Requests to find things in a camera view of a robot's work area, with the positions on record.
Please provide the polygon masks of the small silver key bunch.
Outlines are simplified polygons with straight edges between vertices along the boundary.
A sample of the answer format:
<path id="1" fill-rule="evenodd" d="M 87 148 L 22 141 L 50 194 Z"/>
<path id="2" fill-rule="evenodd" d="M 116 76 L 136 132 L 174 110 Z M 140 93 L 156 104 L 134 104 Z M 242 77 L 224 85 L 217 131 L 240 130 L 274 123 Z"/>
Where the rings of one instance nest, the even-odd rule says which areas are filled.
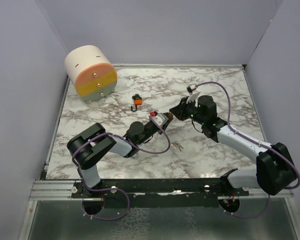
<path id="1" fill-rule="evenodd" d="M 182 151 L 183 147 L 178 142 L 172 142 L 171 147 L 175 148 L 176 150 Z"/>

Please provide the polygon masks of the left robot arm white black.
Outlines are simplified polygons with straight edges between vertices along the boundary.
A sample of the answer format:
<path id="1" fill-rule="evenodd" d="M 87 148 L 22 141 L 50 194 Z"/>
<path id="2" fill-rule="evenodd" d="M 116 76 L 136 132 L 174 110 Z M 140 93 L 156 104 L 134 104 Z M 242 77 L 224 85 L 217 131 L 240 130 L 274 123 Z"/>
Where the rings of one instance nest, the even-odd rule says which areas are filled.
<path id="1" fill-rule="evenodd" d="M 150 116 L 149 122 L 146 124 L 134 121 L 130 124 L 124 136 L 107 132 L 100 123 L 95 123 L 73 137 L 66 147 L 84 183 L 84 193 L 91 198 L 100 193 L 101 186 L 99 183 L 101 177 L 98 173 L 97 163 L 107 153 L 131 158 L 139 151 L 154 155 L 167 152 L 167 149 L 160 152 L 151 152 L 141 149 L 139 146 L 147 143 L 156 133 L 165 134 L 164 131 L 172 120 L 172 115 L 166 112 Z"/>

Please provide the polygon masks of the orange black padlock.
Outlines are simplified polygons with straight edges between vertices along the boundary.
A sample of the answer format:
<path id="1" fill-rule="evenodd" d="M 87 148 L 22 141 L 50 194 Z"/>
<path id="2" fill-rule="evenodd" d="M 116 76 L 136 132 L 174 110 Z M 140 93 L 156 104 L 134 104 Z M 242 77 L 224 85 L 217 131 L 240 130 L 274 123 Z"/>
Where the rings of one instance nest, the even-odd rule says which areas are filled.
<path id="1" fill-rule="evenodd" d="M 134 103 L 134 107 L 131 106 L 130 109 L 132 112 L 136 112 L 138 110 L 138 106 L 142 105 L 143 100 L 142 99 L 133 100 L 133 103 Z"/>

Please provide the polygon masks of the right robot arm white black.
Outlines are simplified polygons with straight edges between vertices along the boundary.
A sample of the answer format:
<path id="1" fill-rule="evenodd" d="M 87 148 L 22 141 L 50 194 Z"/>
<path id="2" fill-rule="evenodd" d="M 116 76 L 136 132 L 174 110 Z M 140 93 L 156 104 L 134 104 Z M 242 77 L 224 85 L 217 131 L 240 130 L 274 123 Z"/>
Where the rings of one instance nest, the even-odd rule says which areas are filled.
<path id="1" fill-rule="evenodd" d="M 219 189 L 230 196 L 239 188 L 258 188 L 271 196 L 287 189 L 298 177 L 288 148 L 278 142 L 259 141 L 235 129 L 218 117 L 213 98 L 202 95 L 198 100 L 183 97 L 179 104 L 170 108 L 178 120 L 192 120 L 200 124 L 202 133 L 209 139 L 227 145 L 252 160 L 254 169 L 233 169 L 225 173 Z"/>

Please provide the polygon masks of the black-headed key bunch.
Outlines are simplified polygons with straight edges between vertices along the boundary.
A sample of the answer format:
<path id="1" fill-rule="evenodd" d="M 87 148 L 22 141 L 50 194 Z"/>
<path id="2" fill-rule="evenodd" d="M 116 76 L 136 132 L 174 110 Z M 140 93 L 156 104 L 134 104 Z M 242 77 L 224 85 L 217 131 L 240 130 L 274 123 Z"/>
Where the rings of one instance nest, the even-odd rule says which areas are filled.
<path id="1" fill-rule="evenodd" d="M 133 96 L 132 96 L 132 99 L 135 101 L 135 100 L 141 100 L 142 99 L 142 97 L 139 95 L 139 94 L 134 94 Z"/>

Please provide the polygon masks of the small brass long-shackle padlock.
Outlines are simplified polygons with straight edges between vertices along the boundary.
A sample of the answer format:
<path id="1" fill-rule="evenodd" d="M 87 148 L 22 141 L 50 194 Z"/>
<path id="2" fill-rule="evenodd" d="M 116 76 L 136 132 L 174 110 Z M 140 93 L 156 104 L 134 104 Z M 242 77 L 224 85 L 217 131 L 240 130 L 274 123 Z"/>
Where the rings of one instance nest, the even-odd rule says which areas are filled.
<path id="1" fill-rule="evenodd" d="M 173 114 L 170 113 L 170 112 L 166 112 L 166 113 L 165 113 L 165 116 L 167 117 L 167 119 L 168 119 L 169 121 L 173 120 L 173 118 L 174 118 Z"/>

